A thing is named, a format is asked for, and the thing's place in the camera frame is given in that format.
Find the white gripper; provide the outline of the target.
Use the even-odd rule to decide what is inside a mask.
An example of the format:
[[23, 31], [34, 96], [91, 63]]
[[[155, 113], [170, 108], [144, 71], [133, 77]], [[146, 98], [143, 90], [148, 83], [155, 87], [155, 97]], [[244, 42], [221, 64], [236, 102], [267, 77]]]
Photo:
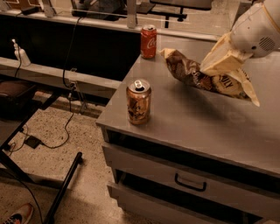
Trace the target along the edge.
[[252, 54], [265, 57], [280, 48], [280, 0], [255, 3], [235, 22], [202, 60], [200, 71], [209, 76], [240, 68]]

